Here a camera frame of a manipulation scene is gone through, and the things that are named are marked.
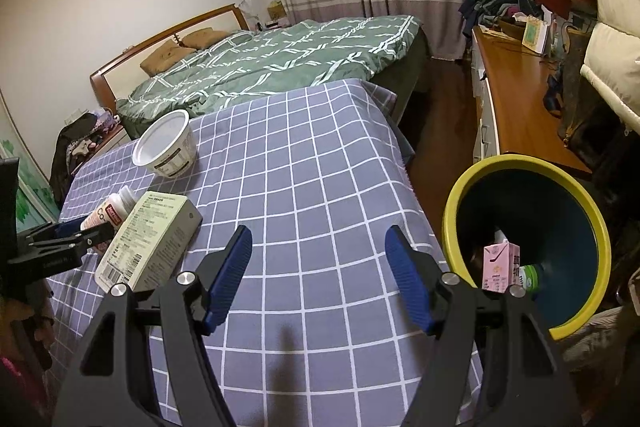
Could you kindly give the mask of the small white red bottle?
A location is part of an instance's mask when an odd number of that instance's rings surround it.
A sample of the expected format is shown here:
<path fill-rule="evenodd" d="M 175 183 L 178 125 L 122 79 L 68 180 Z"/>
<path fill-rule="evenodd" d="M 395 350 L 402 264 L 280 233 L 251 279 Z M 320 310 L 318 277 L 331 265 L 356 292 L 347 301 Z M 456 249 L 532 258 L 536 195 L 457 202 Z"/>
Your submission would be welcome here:
<path fill-rule="evenodd" d="M 137 204 L 137 196 L 130 190 L 128 185 L 124 185 L 117 192 L 107 196 L 101 204 L 93 210 L 90 215 L 81 222 L 82 231 L 92 229 L 103 223 L 109 223 L 114 232 L 126 221 L 129 213 L 134 210 Z"/>

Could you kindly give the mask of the pink milk carton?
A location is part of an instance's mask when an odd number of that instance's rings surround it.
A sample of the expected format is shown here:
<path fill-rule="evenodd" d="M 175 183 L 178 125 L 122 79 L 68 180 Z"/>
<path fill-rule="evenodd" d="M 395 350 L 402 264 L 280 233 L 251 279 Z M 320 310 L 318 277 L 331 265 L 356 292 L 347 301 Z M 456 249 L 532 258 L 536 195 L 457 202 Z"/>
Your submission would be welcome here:
<path fill-rule="evenodd" d="M 512 285 L 520 285 L 520 247 L 497 230 L 494 243 L 484 247 L 482 288 L 504 293 Z"/>

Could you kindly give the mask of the pale green carton box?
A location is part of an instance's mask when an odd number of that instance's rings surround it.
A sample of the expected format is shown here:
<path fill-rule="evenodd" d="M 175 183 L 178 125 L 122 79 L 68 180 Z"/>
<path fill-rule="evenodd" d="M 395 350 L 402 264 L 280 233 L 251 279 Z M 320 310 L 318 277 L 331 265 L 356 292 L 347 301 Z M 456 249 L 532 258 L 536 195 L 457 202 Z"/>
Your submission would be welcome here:
<path fill-rule="evenodd" d="M 96 285 L 106 293 L 119 283 L 132 291 L 164 285 L 201 222 L 201 213 L 186 196 L 145 192 L 96 268 Z"/>

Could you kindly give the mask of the white plastic cup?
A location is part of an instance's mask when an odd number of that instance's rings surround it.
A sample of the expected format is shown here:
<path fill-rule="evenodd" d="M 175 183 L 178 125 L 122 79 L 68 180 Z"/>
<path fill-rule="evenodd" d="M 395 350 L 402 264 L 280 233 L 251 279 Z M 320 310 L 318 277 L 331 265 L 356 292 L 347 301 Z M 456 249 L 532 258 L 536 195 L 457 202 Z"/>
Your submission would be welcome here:
<path fill-rule="evenodd" d="M 183 174 L 198 155 L 190 127 L 190 115 L 177 109 L 154 121 L 134 146 L 132 162 L 157 176 L 174 179 Z"/>

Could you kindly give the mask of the yellow rimmed trash bin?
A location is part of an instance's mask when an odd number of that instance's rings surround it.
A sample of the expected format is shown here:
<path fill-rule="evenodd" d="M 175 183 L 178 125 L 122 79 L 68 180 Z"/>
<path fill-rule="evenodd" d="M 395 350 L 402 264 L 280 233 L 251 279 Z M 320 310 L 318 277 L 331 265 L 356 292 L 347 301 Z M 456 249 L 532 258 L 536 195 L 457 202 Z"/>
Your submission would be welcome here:
<path fill-rule="evenodd" d="M 551 336 L 560 340 L 597 312 L 611 274 L 612 247 L 602 213 L 566 171 L 539 158 L 492 156 L 466 169 L 442 216 L 449 268 L 482 283 L 484 248 L 502 232 L 538 273 L 533 293 Z"/>

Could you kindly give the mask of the painted sliding wardrobe door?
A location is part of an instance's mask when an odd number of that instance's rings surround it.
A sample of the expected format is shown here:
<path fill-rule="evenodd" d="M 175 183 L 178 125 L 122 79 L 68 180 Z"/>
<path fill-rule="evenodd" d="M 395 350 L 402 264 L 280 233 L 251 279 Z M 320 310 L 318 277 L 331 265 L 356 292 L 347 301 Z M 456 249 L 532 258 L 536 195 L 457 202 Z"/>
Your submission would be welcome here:
<path fill-rule="evenodd" d="M 1 98 L 0 108 L 1 157 L 17 158 L 16 228 L 23 232 L 38 225 L 54 223 L 60 210 L 54 202 L 49 181 L 29 153 L 13 118 Z"/>

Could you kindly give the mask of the pile of dark clothes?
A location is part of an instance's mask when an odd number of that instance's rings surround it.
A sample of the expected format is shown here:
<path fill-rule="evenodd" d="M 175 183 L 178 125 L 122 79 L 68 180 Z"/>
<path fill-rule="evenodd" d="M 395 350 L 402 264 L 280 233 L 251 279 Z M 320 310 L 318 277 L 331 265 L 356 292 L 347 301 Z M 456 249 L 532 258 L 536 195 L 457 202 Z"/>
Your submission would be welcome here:
<path fill-rule="evenodd" d="M 96 153 L 98 146 L 118 125 L 118 119 L 105 108 L 83 113 L 60 131 L 56 140 L 50 173 L 50 187 L 58 209 L 78 169 Z"/>

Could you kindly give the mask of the white bedside nightstand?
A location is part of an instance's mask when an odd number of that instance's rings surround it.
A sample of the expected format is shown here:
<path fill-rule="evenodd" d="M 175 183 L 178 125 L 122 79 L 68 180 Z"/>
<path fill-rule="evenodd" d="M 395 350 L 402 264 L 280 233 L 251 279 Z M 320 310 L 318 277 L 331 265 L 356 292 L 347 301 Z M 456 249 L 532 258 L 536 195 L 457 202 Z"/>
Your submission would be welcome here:
<path fill-rule="evenodd" d="M 70 149 L 70 174 L 75 176 L 89 160 L 111 152 L 130 141 L 129 134 L 121 124 L 108 133 L 96 135 L 94 140 L 89 138 L 80 140 Z"/>

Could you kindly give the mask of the blue checked tablecloth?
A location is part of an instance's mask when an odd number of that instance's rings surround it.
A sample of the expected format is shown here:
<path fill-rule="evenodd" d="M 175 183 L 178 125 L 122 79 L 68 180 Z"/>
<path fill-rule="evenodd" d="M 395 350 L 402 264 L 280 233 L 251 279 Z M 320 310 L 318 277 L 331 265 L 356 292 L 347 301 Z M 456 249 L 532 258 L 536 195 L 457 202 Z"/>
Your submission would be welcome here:
<path fill-rule="evenodd" d="M 224 325 L 205 338 L 241 426 L 396 426 L 432 342 L 409 321 L 384 254 L 391 227 L 442 250 L 416 199 L 395 130 L 395 98 L 341 80 L 255 98 L 191 121 L 198 159 L 175 180 L 132 161 L 91 161 L 61 217 L 88 215 L 121 187 L 188 196 L 202 223 L 192 270 L 239 225 L 253 252 Z"/>

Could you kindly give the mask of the left brown pillow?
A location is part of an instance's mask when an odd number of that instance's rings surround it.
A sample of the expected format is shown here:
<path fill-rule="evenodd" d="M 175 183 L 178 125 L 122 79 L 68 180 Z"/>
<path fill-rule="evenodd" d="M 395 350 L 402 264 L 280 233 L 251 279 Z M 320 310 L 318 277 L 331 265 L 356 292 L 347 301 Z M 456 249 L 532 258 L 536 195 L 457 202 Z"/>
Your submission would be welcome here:
<path fill-rule="evenodd" d="M 153 77 L 161 72 L 166 72 L 166 70 L 195 52 L 196 49 L 179 46 L 173 41 L 166 41 L 140 63 L 140 68 L 146 75 Z"/>

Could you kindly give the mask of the brown pillow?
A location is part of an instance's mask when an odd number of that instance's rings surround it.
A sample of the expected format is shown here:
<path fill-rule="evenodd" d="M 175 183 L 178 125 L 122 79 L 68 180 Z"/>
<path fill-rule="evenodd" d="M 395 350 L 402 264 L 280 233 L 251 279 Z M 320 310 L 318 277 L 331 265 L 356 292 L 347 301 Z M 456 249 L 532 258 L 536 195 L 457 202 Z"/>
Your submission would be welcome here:
<path fill-rule="evenodd" d="M 173 41 L 166 41 L 140 63 L 140 68 L 146 75 L 153 77 L 161 72 L 166 72 L 166 70 L 195 52 L 196 49 L 179 46 Z"/>
<path fill-rule="evenodd" d="M 211 27 L 194 30 L 181 38 L 181 44 L 186 48 L 202 50 L 232 36 L 231 31 L 217 30 Z"/>

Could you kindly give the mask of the wooden side desk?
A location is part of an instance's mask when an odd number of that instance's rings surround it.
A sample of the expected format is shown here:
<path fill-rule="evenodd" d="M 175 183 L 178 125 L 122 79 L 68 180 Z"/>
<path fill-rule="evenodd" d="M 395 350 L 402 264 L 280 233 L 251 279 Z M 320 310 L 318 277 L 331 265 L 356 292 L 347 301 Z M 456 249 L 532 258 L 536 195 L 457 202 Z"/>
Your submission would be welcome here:
<path fill-rule="evenodd" d="M 574 176 L 591 171 L 565 147 L 558 135 L 560 121 L 544 108 L 551 66 L 521 43 L 473 29 L 477 79 L 490 101 L 484 105 L 487 153 L 535 156 Z"/>

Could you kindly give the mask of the right brown pillow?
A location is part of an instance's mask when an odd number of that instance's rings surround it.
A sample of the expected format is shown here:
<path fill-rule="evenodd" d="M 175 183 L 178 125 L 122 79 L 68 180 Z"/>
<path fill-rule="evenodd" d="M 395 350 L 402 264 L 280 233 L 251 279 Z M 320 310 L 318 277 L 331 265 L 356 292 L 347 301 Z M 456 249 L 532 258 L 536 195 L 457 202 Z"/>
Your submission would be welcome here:
<path fill-rule="evenodd" d="M 186 48 L 202 50 L 232 36 L 231 31 L 217 30 L 211 27 L 194 30 L 181 38 L 181 44 Z"/>

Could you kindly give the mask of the green patterned duvet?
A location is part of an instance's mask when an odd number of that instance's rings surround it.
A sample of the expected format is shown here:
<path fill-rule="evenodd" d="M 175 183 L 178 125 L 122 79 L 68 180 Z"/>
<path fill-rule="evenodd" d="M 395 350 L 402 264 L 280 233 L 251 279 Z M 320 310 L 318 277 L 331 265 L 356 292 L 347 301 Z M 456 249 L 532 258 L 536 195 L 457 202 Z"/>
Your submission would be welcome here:
<path fill-rule="evenodd" d="M 240 30 L 144 80 L 117 100 L 116 110 L 137 138 L 172 110 L 198 117 L 268 95 L 359 79 L 395 93 L 393 116 L 399 119 L 429 56 L 421 22 L 411 15 Z"/>

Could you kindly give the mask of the cream padded jacket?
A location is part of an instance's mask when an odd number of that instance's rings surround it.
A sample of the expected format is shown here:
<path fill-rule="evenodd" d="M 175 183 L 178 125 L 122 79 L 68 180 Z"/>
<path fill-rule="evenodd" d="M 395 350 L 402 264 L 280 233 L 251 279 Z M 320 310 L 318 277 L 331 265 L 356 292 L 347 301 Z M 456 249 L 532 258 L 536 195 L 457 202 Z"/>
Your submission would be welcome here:
<path fill-rule="evenodd" d="M 597 0 L 580 75 L 634 132 L 640 129 L 639 0 Z"/>

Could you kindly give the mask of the tissue box on far nightstand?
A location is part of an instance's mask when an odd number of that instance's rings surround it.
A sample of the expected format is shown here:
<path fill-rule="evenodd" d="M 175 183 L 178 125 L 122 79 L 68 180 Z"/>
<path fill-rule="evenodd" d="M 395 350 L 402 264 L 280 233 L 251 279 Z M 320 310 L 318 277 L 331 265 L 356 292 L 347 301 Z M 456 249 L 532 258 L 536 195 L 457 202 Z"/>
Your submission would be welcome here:
<path fill-rule="evenodd" d="M 271 1 L 267 6 L 267 12 L 270 20 L 282 20 L 288 17 L 284 4 L 280 0 Z"/>

